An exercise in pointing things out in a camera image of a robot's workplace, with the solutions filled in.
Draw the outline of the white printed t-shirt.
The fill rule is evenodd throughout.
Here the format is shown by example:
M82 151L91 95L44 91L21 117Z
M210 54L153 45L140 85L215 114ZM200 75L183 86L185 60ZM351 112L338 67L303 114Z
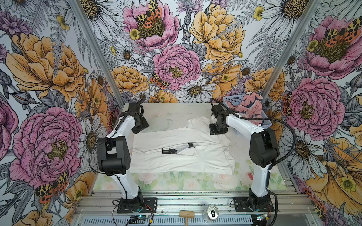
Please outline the white printed t-shirt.
M235 159L225 135L210 134L210 119L188 120L188 126L139 133L134 137L132 173L202 172L232 175Z

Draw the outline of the blue plastic laundry basket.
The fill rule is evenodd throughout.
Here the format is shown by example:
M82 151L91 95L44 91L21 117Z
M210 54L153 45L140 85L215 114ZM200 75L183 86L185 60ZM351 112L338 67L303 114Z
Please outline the blue plastic laundry basket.
M223 103L227 105L230 109L236 110L238 113L241 113L243 117L250 118L267 117L262 109L262 100L262 96L252 92L222 98Z

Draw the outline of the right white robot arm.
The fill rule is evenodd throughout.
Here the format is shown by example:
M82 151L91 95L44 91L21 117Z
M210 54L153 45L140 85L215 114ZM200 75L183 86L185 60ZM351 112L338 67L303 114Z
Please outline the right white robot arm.
M249 189L248 207L257 211L270 202L269 182L272 164L279 156L275 132L252 123L251 118L242 117L223 104L211 105L215 123L209 125L211 135L226 134L229 127L234 128L249 142L249 157L254 166L254 179Z

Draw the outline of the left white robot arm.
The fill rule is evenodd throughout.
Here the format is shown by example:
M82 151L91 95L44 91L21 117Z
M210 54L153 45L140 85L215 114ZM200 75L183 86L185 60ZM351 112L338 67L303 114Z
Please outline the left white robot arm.
M138 211L144 203L142 192L129 172L134 135L149 126L143 116L143 102L144 99L129 104L111 133L99 138L96 146L100 172L116 182L123 192L120 204L132 211Z

